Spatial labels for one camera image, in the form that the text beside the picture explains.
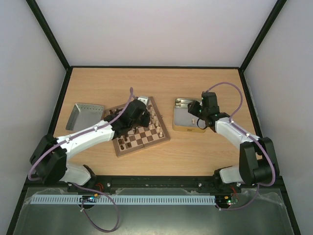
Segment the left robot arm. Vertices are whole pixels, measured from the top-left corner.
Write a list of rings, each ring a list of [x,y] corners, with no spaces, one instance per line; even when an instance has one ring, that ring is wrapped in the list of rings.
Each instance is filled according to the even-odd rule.
[[[96,144],[124,136],[138,126],[148,127],[148,103],[149,98],[141,96],[89,128],[58,138],[51,134],[43,136],[30,158],[29,180],[40,180],[45,185],[58,181],[89,184],[94,177],[92,170],[87,165],[72,164],[69,159]]]

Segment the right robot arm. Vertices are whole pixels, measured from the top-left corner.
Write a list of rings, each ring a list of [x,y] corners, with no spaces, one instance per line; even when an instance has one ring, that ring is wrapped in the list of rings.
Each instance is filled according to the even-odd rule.
[[[187,106],[188,113],[205,122],[209,127],[239,149],[239,164],[215,171],[213,186],[223,192],[230,183],[272,186],[279,174],[273,142],[251,134],[235,123],[230,115],[220,112],[217,96],[203,92],[201,102],[193,100]]]

